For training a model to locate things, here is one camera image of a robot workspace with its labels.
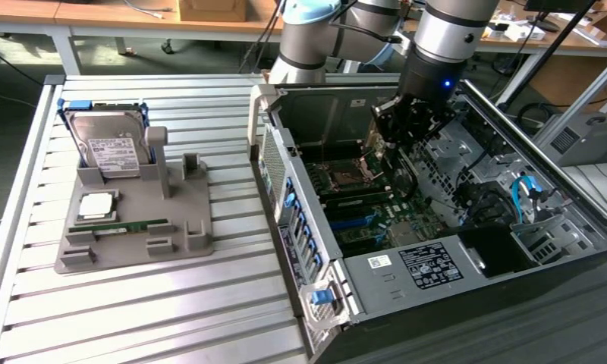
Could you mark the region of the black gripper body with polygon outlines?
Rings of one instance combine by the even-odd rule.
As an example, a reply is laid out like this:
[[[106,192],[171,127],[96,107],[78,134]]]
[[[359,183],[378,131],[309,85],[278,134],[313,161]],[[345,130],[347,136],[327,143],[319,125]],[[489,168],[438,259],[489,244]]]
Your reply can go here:
[[[401,72],[397,95],[405,102],[414,99],[433,105],[445,105],[464,74],[468,61],[445,62],[421,52],[418,47],[409,50],[405,68]]]

